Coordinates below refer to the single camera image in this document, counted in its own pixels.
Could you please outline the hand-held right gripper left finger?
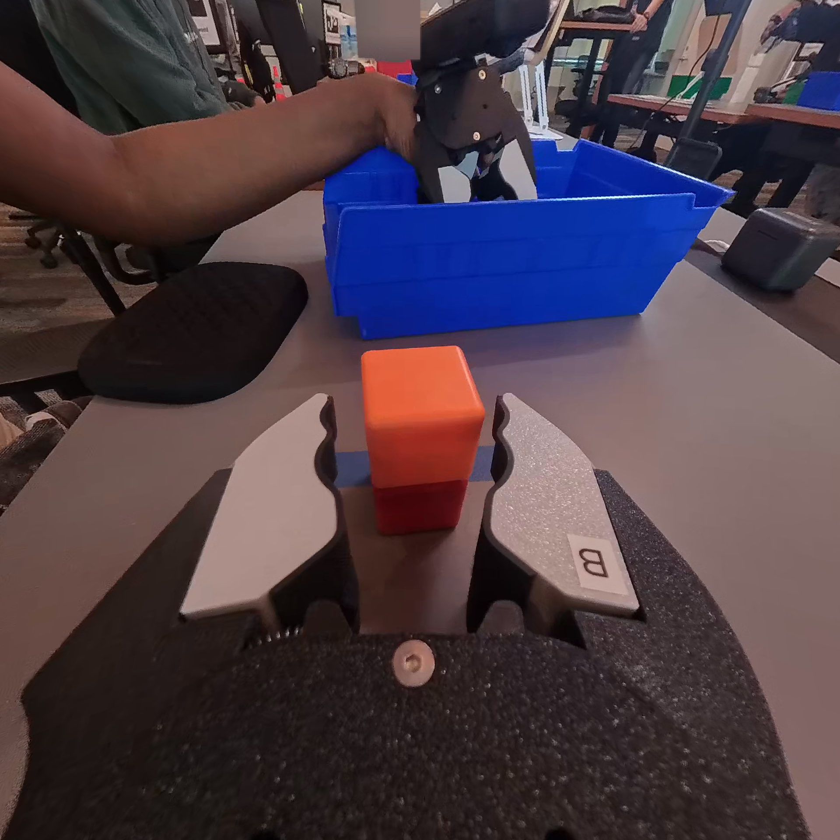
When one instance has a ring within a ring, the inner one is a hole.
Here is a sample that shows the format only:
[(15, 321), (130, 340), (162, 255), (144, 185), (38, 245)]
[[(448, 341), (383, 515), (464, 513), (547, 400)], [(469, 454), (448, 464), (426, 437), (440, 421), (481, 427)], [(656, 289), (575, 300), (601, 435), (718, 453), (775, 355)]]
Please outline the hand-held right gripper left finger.
[(269, 632), (303, 627), (316, 602), (353, 624), (353, 560), (335, 486), (333, 399), (309, 398), (236, 458), (198, 556), (186, 618), (256, 613)]

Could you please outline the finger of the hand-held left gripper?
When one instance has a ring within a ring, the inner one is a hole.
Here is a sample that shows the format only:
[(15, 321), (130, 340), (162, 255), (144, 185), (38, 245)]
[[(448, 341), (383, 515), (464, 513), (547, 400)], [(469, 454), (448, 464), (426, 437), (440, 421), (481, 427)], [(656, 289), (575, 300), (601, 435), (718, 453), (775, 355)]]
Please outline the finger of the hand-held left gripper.
[(535, 201), (538, 199), (530, 138), (522, 148), (517, 137), (502, 136), (479, 142), (473, 174), (473, 200), (476, 202)]
[(417, 178), (428, 203), (460, 203), (460, 169), (451, 164), (421, 161)]

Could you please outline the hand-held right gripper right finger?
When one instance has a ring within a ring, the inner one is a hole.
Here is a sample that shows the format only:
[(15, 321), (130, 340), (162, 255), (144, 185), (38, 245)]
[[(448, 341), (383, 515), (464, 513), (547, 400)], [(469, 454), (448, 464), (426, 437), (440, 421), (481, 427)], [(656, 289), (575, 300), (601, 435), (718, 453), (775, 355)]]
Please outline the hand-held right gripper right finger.
[(638, 617), (640, 603), (592, 462), (512, 393), (493, 416), (493, 480), (470, 576), (470, 632), (494, 605), (559, 637), (574, 612)]

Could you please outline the blue plastic bin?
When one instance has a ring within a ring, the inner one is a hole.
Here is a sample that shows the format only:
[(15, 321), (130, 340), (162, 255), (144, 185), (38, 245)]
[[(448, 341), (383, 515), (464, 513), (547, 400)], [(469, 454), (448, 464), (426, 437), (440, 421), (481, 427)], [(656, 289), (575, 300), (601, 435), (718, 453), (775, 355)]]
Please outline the blue plastic bin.
[(802, 108), (839, 112), (840, 72), (814, 71), (805, 79), (796, 101)]
[(384, 148), (328, 178), (334, 313), (364, 340), (636, 315), (732, 194), (588, 140), (532, 147), (536, 201), (420, 204)]

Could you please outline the red foam cube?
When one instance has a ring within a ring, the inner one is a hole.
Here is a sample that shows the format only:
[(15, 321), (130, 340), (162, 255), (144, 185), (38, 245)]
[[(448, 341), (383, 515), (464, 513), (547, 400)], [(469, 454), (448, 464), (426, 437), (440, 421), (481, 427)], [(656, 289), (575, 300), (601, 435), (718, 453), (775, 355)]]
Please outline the red foam cube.
[(458, 525), (469, 481), (372, 487), (375, 524), (380, 534), (396, 536), (453, 529)]

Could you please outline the orange foam cube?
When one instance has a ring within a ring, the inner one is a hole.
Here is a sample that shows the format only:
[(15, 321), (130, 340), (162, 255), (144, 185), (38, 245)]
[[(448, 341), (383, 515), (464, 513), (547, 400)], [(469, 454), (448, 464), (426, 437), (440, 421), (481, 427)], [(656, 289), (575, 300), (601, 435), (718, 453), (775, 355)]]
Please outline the orange foam cube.
[(467, 480), (486, 411), (462, 349), (371, 350), (360, 361), (373, 487)]

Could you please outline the person's left forearm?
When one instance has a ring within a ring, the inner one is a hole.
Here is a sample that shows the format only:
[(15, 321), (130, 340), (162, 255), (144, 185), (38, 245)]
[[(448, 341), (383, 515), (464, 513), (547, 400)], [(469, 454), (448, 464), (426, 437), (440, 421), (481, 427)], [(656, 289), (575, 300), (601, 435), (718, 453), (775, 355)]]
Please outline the person's left forearm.
[(121, 135), (87, 126), (2, 65), (2, 203), (90, 235), (174, 245), (241, 224), (386, 143), (413, 90), (379, 73)]

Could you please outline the person's left hand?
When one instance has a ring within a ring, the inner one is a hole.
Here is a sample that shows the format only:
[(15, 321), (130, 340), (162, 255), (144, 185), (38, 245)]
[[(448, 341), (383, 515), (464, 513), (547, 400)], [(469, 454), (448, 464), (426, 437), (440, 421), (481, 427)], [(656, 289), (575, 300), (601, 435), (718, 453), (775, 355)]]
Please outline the person's left hand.
[(414, 87), (377, 71), (339, 80), (342, 94), (350, 95), (355, 107), (374, 115), (377, 141), (389, 151), (413, 163), (417, 126), (418, 93)]

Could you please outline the blue tape strip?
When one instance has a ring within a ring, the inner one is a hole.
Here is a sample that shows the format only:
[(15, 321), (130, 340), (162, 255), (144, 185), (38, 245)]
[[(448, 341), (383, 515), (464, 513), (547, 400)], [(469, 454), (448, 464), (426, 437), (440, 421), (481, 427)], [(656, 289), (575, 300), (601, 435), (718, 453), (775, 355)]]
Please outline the blue tape strip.
[[(492, 479), (491, 462), (494, 455), (492, 446), (479, 446), (473, 469), (468, 481), (489, 481)], [(371, 484), (371, 465), (366, 450), (338, 451), (335, 454), (338, 470), (335, 486), (337, 488), (367, 487)]]

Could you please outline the brown office desk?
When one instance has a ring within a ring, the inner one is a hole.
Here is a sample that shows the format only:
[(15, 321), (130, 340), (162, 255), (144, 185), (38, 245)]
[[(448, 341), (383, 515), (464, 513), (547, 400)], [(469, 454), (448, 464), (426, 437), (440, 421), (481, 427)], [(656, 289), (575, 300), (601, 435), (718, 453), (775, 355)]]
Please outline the brown office desk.
[[(693, 101), (634, 94), (612, 94), (607, 101), (619, 107), (647, 112), (661, 112), (687, 119)], [(723, 124), (765, 122), (792, 123), (805, 127), (839, 130), (839, 112), (800, 107), (786, 103), (727, 104), (711, 102), (700, 115), (701, 121)]]

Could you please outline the black power unit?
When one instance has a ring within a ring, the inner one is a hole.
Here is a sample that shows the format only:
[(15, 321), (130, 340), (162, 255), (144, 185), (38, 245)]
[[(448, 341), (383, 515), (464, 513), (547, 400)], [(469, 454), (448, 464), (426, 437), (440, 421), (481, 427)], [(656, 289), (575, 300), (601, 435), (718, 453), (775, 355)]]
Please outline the black power unit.
[(724, 272), (762, 291), (803, 288), (839, 245), (839, 228), (786, 208), (754, 211), (721, 257)]

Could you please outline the black office chair frame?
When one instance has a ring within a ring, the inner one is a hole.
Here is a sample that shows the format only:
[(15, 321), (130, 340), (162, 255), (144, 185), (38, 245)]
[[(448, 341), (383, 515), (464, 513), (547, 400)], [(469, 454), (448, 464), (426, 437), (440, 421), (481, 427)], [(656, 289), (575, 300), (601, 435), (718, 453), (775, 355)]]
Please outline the black office chair frame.
[(31, 213), (15, 211), (10, 218), (31, 223), (24, 242), (28, 248), (40, 252), (39, 261), (43, 267), (57, 268), (54, 252), (57, 249), (62, 251), (81, 269), (114, 316), (125, 312), (127, 308), (111, 280), (132, 287), (159, 285), (169, 277), (197, 266), (219, 238), (219, 234), (214, 234), (165, 248), (128, 245), (124, 256), (131, 269), (126, 269), (118, 255), (120, 243), (94, 236), (89, 244), (79, 230)]

